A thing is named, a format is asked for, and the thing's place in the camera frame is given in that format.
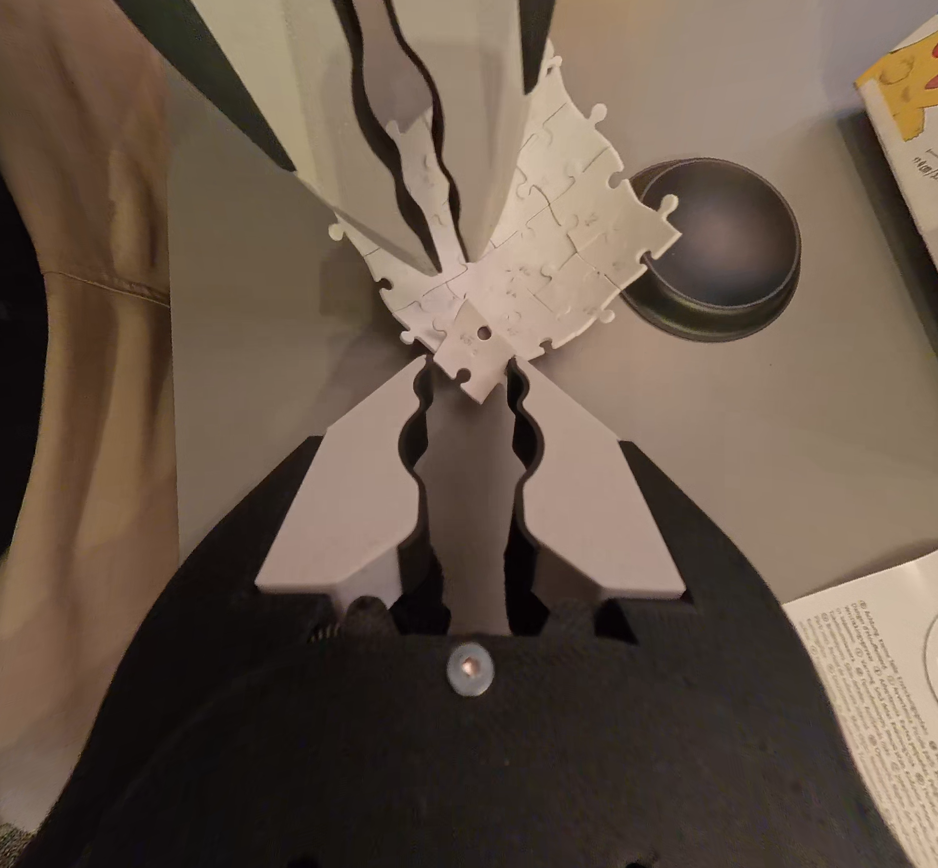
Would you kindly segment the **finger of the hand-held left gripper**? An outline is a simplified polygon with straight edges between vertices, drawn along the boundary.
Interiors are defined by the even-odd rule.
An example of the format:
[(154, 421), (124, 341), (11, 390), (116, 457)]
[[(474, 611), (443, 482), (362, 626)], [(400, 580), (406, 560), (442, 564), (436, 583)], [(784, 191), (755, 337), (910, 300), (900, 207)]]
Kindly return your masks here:
[(351, 0), (191, 0), (298, 179), (419, 272), (440, 269), (398, 147), (372, 111)]
[(468, 259), (483, 256), (510, 195), (553, 0), (389, 0), (438, 100), (433, 126)]

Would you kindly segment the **single white puzzle piece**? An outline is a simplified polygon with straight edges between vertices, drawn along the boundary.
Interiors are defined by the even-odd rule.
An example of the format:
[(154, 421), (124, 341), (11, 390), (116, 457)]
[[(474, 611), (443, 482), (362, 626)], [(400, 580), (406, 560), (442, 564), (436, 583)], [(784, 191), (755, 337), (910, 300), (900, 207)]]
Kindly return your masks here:
[(514, 346), (470, 299), (465, 299), (432, 359), (469, 398), (482, 405), (504, 378), (515, 355)]

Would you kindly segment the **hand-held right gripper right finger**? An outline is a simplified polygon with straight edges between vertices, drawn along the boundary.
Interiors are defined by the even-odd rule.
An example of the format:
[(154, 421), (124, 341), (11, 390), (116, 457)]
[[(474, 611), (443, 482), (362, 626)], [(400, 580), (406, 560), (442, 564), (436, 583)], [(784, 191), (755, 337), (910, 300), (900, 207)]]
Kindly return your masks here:
[(540, 601), (677, 600), (686, 584), (617, 435), (533, 365), (507, 370), (515, 512)]

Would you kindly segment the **beige jacket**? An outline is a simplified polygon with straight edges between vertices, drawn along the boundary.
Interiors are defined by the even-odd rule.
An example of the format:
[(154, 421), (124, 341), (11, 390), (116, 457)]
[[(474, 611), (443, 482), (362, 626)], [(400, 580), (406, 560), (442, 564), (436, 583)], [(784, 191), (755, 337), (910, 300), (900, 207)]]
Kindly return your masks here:
[(167, 78), (112, 0), (1, 0), (2, 834), (75, 768), (179, 558)]

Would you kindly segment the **partly built white puzzle ball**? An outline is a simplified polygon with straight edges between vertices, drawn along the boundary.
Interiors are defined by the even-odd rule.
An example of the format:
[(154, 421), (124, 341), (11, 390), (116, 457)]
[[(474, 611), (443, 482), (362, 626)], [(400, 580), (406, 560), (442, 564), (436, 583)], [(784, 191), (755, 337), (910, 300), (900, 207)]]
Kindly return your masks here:
[(470, 299), (515, 357), (539, 357), (545, 345), (561, 347), (613, 320), (615, 298), (645, 272), (642, 257), (663, 255), (679, 238), (668, 220), (678, 205), (674, 195), (653, 209), (627, 179), (611, 186), (623, 162), (597, 129), (606, 106), (582, 113), (561, 64), (547, 41), (510, 195), (482, 258), (468, 262), (456, 240), (442, 170), (431, 155), (428, 100), (405, 129), (390, 121), (389, 133), (407, 188), (428, 216), (442, 272), (421, 275), (345, 218), (329, 227), (334, 240), (353, 245), (375, 282), (388, 284), (381, 298), (406, 344), (418, 341), (434, 354)]

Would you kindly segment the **printed paper instruction leaflet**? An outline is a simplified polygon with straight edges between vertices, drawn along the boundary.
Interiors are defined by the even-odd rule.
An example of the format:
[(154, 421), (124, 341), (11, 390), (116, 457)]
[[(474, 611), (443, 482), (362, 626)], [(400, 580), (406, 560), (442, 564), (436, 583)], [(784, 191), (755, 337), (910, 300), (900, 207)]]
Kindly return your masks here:
[(937, 865), (937, 553), (783, 606), (879, 812)]

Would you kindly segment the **puzzle box with yellow figure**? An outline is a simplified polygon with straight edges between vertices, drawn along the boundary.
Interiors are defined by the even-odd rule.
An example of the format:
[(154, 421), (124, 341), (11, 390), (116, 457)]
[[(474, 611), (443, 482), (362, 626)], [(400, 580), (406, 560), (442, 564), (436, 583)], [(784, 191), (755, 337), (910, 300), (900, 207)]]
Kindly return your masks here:
[(936, 315), (937, 16), (842, 85), (838, 127), (911, 295)]

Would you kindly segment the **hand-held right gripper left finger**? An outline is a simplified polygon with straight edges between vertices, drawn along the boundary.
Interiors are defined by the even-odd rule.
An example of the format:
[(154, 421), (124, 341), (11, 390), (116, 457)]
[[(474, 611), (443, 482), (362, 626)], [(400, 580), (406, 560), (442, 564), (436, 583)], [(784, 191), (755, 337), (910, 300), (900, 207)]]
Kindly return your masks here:
[(334, 604), (414, 592), (434, 556), (416, 463), (428, 448), (428, 358), (416, 358), (325, 432), (255, 584)]

